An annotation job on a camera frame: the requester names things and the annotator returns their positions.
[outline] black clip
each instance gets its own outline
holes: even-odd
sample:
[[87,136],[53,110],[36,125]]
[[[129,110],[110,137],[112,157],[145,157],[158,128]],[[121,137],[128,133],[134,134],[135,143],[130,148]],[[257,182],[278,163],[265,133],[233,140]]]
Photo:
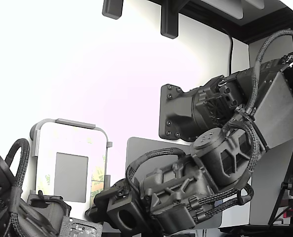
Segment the black clip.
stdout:
[[242,105],[242,104],[239,105],[238,107],[236,107],[235,112],[237,112],[243,118],[245,118],[246,120],[248,120],[250,122],[254,121],[253,116],[250,116],[248,113],[245,112],[244,105]]
[[246,190],[246,191],[247,192],[250,192],[246,196],[242,196],[242,193],[241,193],[242,190],[240,190],[240,191],[237,192],[237,202],[238,202],[238,205],[239,206],[245,205],[246,203],[248,203],[249,201],[251,201],[251,199],[253,198],[254,191],[252,189],[251,190]]

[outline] black bracket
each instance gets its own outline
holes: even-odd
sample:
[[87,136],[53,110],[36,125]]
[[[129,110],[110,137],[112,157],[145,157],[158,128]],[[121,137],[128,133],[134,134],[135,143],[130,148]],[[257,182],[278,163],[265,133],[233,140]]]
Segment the black bracket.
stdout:
[[[178,36],[179,12],[190,0],[162,0],[161,34],[174,39]],[[119,19],[123,0],[104,0],[102,15]]]
[[122,16],[123,0],[104,0],[102,15],[118,20]]
[[189,0],[163,0],[161,34],[174,39],[178,36],[179,12]]

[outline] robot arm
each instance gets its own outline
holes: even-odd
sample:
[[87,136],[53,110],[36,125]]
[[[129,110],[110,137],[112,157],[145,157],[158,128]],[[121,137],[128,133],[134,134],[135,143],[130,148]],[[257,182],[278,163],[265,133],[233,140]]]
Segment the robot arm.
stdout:
[[[192,142],[191,153],[172,148],[142,155],[129,165],[125,179],[95,197],[87,217],[106,221],[127,236],[162,236],[250,201],[248,180],[257,161],[293,139],[293,53],[261,64],[268,45],[286,34],[293,31],[275,33],[265,42],[254,68],[213,78],[189,92],[164,85],[160,137]],[[162,155],[178,160],[156,168],[140,183],[132,181],[143,162]]]

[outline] shelf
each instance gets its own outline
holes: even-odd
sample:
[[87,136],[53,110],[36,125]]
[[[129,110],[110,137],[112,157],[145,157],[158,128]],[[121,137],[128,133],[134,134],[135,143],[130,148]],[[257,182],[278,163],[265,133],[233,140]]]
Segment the shelf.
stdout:
[[[183,14],[233,38],[250,44],[282,29],[293,29],[293,11],[283,7],[240,25],[225,17],[221,11],[212,10],[198,0],[149,0],[162,6],[161,34],[174,39],[178,37],[178,14]],[[103,15],[119,19],[122,15],[123,0],[104,0]]]

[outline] white wall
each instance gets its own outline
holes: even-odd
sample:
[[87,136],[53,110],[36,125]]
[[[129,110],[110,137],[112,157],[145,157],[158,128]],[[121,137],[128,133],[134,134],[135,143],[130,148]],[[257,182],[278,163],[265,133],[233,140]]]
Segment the white wall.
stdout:
[[[260,39],[256,42],[249,44],[249,55],[251,67],[255,65],[256,56],[263,46],[264,42],[268,37]],[[263,63],[268,62],[273,59],[281,58],[289,53],[293,52],[293,37],[292,36],[282,36],[273,41],[266,53],[264,54]]]
[[[129,137],[159,139],[163,84],[186,91],[227,75],[227,35],[180,15],[179,37],[171,40],[160,34],[160,6],[125,0],[123,16],[113,20],[102,16],[102,4],[0,1],[3,157],[44,118],[94,123],[114,142],[107,168],[114,183],[124,177]],[[249,67],[248,46],[237,40],[232,65]],[[35,182],[29,177],[26,190]]]

